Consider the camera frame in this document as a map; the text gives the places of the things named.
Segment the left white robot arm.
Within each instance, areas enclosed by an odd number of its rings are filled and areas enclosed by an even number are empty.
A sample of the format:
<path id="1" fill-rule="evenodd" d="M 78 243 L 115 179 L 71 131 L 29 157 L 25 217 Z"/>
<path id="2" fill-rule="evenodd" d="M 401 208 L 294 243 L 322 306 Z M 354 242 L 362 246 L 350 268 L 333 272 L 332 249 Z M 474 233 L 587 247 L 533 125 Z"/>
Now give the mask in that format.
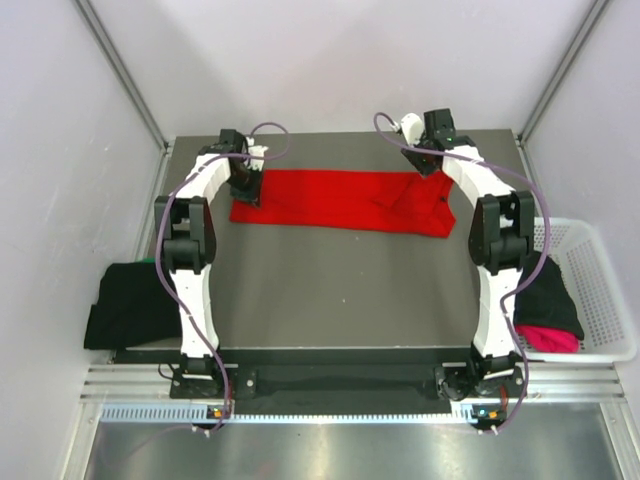
<path id="1" fill-rule="evenodd" d="M 234 129 L 198 152 L 186 179 L 154 202 L 155 262 L 161 285 L 176 302 L 181 322 L 180 359 L 170 396 L 231 399 L 231 384 L 218 352 L 210 276 L 217 251 L 211 204 L 220 189 L 233 199 L 260 204 L 264 151 Z"/>

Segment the red t shirt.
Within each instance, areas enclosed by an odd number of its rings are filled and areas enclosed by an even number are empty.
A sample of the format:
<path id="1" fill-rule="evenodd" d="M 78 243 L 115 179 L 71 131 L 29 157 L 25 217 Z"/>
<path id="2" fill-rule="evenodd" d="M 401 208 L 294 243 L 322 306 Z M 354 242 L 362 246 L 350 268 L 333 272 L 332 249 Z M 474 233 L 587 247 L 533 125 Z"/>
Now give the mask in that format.
<path id="1" fill-rule="evenodd" d="M 229 219 L 447 238 L 456 224 L 452 187 L 442 173 L 271 170 L 260 205 L 234 201 Z"/>

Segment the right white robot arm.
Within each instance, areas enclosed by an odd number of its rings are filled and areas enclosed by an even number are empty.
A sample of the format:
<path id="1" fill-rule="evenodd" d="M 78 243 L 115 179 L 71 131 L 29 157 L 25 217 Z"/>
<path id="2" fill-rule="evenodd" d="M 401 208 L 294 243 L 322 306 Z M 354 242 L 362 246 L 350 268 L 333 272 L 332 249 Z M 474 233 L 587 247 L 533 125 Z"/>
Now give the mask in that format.
<path id="1" fill-rule="evenodd" d="M 517 371 L 513 292 L 533 251 L 534 197 L 495 173 L 475 143 L 457 133 L 447 109 L 409 113 L 399 133 L 414 168 L 425 177 L 444 174 L 474 208 L 468 251 L 480 282 L 478 326 L 465 365 L 438 369 L 438 387 L 454 401 L 490 395 Z"/>

